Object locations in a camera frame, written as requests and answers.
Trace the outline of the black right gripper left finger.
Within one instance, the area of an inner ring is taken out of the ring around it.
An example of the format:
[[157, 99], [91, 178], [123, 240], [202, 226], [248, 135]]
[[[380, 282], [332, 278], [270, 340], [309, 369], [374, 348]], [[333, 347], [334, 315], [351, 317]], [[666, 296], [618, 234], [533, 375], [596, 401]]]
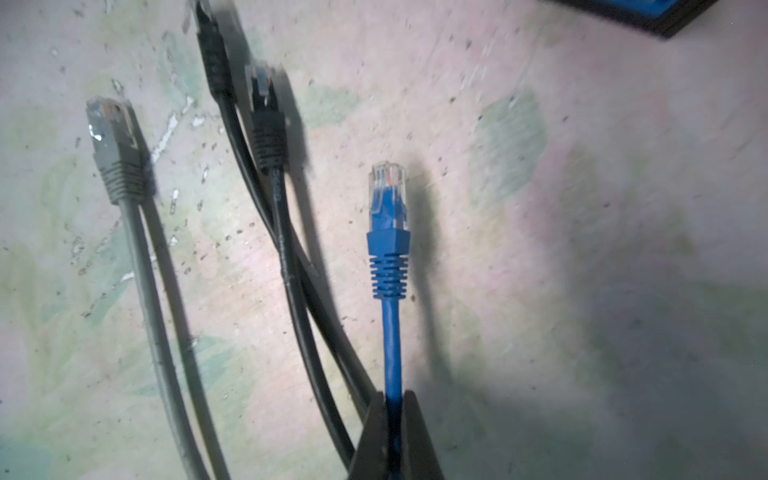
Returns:
[[353, 456], [348, 480], [388, 478], [388, 415], [385, 395], [377, 392], [369, 404], [358, 447]]

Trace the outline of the black network switch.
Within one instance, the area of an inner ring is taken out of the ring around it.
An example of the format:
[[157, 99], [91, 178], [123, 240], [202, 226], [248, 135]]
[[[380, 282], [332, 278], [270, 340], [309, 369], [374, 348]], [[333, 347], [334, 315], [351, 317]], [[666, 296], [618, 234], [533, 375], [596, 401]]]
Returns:
[[555, 3], [670, 39], [717, 0], [555, 0]]

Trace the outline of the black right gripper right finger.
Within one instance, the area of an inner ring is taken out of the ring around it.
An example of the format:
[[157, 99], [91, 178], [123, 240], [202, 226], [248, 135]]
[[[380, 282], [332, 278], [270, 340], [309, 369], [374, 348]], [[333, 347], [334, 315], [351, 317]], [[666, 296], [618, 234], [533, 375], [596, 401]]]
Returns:
[[401, 477], [404, 480], [444, 480], [416, 394], [406, 390], [401, 412]]

